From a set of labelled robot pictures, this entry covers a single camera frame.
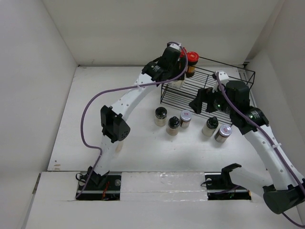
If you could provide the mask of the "clear glass jar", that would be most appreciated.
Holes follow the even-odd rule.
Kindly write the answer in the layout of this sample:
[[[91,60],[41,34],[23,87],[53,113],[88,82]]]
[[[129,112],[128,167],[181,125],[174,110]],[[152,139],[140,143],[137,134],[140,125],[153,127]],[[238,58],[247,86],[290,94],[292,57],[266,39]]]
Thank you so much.
[[[123,148],[124,141],[120,141],[115,149],[116,153],[119,153]]]
[[[180,89],[183,87],[185,80],[175,80],[169,83],[169,86],[174,89]]]

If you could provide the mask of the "black cap spice grinder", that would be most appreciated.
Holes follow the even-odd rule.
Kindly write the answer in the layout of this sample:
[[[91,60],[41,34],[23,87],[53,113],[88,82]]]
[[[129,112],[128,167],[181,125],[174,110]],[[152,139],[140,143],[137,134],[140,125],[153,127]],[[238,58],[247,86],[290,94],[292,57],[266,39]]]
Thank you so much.
[[[176,116],[171,117],[167,124],[167,133],[169,135],[177,135],[180,127],[180,119]]]
[[[155,109],[155,119],[154,122],[157,126],[165,126],[167,118],[167,110],[165,107],[158,107]]]
[[[217,117],[210,117],[202,128],[202,134],[211,137],[219,125]]]

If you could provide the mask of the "clear glass jar front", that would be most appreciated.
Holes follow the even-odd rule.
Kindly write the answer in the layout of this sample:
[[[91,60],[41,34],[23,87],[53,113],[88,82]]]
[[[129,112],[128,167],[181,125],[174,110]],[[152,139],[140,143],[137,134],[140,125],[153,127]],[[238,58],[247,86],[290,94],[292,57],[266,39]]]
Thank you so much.
[[[119,153],[123,148],[124,141],[120,141],[115,149],[116,153]]]

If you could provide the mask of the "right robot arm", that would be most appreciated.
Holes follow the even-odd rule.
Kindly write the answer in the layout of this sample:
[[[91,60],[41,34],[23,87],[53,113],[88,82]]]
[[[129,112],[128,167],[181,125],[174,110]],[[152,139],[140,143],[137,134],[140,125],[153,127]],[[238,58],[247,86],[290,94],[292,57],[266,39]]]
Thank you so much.
[[[275,214],[301,204],[305,200],[305,178],[293,166],[275,139],[264,113],[250,105],[250,89],[243,81],[229,81],[223,88],[200,88],[189,106],[199,114],[202,104],[206,112],[223,112],[230,116],[246,140],[254,147],[271,178],[253,174],[234,163],[222,168],[220,182],[226,188],[242,186],[261,196]]]

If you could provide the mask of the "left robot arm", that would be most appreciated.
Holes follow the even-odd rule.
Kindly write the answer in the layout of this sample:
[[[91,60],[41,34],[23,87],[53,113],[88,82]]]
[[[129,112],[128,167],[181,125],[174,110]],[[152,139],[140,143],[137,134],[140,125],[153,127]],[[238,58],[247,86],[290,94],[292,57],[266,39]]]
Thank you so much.
[[[161,57],[144,66],[134,85],[111,106],[100,110],[102,141],[100,156],[93,168],[88,169],[88,180],[95,189],[106,185],[110,162],[118,144],[130,133],[127,119],[133,109],[151,91],[163,83],[179,79],[185,72],[187,60],[181,59],[183,48],[180,43],[167,44]]]

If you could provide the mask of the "white lid spice jar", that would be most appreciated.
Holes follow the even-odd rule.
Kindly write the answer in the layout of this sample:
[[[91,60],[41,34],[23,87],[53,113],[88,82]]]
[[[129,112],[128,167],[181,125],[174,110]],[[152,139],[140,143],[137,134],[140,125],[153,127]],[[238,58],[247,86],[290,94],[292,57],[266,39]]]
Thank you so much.
[[[219,143],[224,143],[227,138],[232,134],[232,129],[228,125],[221,125],[216,132],[214,138]]]
[[[187,128],[192,120],[192,113],[189,110],[182,110],[180,113],[180,127]]]

